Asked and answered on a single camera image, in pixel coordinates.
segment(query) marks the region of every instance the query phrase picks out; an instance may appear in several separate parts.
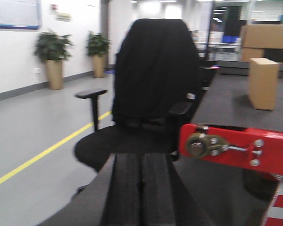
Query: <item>gray baseboard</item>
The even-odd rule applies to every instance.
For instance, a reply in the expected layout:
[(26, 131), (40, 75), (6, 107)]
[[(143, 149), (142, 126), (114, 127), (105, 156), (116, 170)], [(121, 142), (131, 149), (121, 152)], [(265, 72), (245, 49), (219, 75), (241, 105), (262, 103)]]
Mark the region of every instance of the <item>gray baseboard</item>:
[[(87, 77), (87, 76), (93, 76), (93, 71), (68, 76), (68, 77), (63, 78), (63, 81), (69, 82), (69, 81), (84, 78), (84, 77)], [(25, 94), (25, 93), (30, 93), (30, 92), (33, 92), (33, 91), (36, 91), (36, 90), (39, 90), (39, 89), (44, 89), (44, 88), (47, 88), (47, 87), (48, 87), (48, 82), (46, 81), (46, 82), (31, 85), (31, 86), (26, 86), (26, 87), (22, 87), (22, 88), (19, 88), (19, 89), (14, 89), (14, 90), (10, 90), (10, 91), (7, 91), (7, 92), (3, 92), (3, 93), (0, 93), (0, 101), (8, 99), (8, 98), (16, 97), (16, 96), (19, 96), (19, 95), (22, 95), (22, 94)]]

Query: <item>black office chair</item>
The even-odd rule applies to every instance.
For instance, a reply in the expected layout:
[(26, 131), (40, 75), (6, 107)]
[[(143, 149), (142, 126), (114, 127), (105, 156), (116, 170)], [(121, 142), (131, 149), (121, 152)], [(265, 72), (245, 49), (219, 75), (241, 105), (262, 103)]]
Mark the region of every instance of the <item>black office chair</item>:
[(106, 90), (78, 93), (93, 103), (95, 132), (76, 144), (75, 156), (98, 172), (111, 153), (175, 151), (178, 130), (197, 106), (197, 98), (190, 97), (200, 89), (199, 56), (186, 24), (179, 19), (135, 21), (117, 54), (116, 124), (97, 127), (97, 98)]

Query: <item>wall sign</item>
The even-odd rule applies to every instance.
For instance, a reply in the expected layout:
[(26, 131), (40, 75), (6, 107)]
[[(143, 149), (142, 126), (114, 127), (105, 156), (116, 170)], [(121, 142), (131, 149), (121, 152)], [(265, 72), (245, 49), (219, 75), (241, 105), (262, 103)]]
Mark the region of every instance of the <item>wall sign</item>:
[(0, 28), (36, 30), (41, 26), (41, 0), (0, 0)]

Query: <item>plant pot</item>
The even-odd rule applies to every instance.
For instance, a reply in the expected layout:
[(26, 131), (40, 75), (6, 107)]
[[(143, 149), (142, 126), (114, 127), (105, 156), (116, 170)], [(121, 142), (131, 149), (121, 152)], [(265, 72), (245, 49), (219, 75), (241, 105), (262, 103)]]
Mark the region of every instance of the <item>plant pot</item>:
[(63, 62), (62, 60), (46, 61), (46, 74), (50, 89), (57, 90), (63, 88)]
[(96, 78), (102, 78), (104, 75), (105, 55), (94, 55), (92, 57), (92, 63), (94, 69), (94, 76)]

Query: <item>brown cardboard box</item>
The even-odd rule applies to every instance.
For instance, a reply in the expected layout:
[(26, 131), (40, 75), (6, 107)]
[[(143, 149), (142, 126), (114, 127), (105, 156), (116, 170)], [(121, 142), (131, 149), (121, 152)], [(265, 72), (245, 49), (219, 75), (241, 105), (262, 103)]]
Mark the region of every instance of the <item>brown cardboard box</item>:
[(241, 29), (243, 48), (282, 48), (283, 25), (248, 24)]
[(266, 58), (250, 59), (249, 98), (254, 108), (275, 108), (279, 64)]
[(264, 49), (262, 48), (243, 48), (241, 50), (241, 61), (249, 62), (250, 58), (262, 58)]

